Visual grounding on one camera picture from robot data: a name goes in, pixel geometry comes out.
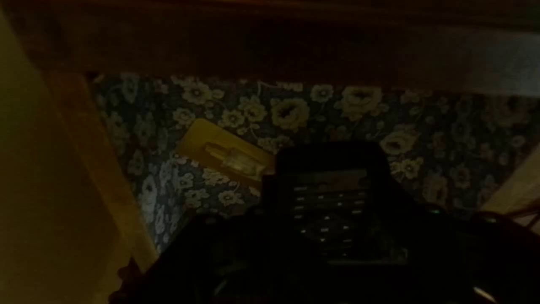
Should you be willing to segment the black remote control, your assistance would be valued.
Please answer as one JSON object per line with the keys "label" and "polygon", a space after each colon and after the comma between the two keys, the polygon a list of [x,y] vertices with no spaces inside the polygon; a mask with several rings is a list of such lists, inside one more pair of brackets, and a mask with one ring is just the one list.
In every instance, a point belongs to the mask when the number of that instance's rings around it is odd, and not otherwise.
{"label": "black remote control", "polygon": [[265,179],[265,208],[329,264],[405,264],[408,249],[383,220],[389,181],[373,142],[286,147]]}

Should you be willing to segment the yellow packet in drawer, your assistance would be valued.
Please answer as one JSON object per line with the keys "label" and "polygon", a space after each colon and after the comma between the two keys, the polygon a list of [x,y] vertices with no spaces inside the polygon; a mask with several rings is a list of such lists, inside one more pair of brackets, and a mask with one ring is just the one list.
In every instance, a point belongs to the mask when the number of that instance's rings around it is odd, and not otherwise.
{"label": "yellow packet in drawer", "polygon": [[197,119],[177,144],[177,154],[216,169],[229,179],[259,189],[261,179],[275,166],[275,156]]}

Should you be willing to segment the dark wooden desk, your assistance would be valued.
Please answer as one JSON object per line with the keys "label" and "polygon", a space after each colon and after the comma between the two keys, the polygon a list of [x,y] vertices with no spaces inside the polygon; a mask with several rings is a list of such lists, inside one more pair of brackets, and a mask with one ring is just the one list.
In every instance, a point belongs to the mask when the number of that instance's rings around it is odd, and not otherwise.
{"label": "dark wooden desk", "polygon": [[540,93],[540,0],[1,0],[35,66]]}

